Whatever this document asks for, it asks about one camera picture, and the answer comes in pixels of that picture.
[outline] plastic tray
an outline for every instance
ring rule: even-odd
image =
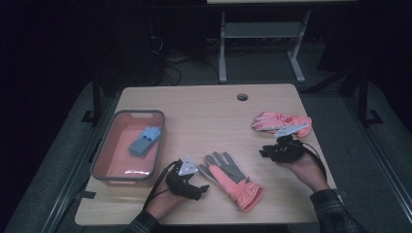
[[[164,138],[164,123],[165,115],[158,110],[117,112],[91,165],[91,174],[106,185],[153,186]],[[148,126],[161,129],[158,140],[146,156],[131,155],[129,147]]]

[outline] sleeve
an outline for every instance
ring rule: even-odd
[[[142,211],[122,231],[123,233],[155,233],[159,232],[160,223],[146,211]]]
[[[358,233],[367,232],[355,221],[331,189],[315,192],[310,196],[321,232]]]

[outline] pink glove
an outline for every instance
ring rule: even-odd
[[[310,132],[312,127],[312,119],[309,116],[287,116],[280,113],[263,112],[254,118],[252,127],[256,131],[276,133],[282,126],[304,123],[309,124],[309,126],[297,131],[297,137],[303,138]]]
[[[206,164],[199,165],[199,171],[214,181],[232,199],[241,212],[249,212],[263,197],[263,187],[251,182],[240,171],[231,156],[224,152],[206,155]]]

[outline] person's left hand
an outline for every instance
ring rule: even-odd
[[[176,206],[188,200],[188,198],[175,195],[166,184],[166,176],[157,187],[155,194],[158,194],[148,205],[146,211],[154,216],[157,220],[160,220],[164,216],[167,216]]]

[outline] hand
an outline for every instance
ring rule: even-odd
[[[308,185],[313,192],[330,189],[315,159],[307,153],[303,154],[303,156],[294,163],[277,162],[277,164],[294,172],[297,178]]]
[[[188,200],[188,198],[175,195],[168,190],[169,187],[166,184],[166,176],[164,176],[156,190],[156,193],[161,193],[149,203],[146,209],[146,211],[157,220],[167,216],[176,206]]]

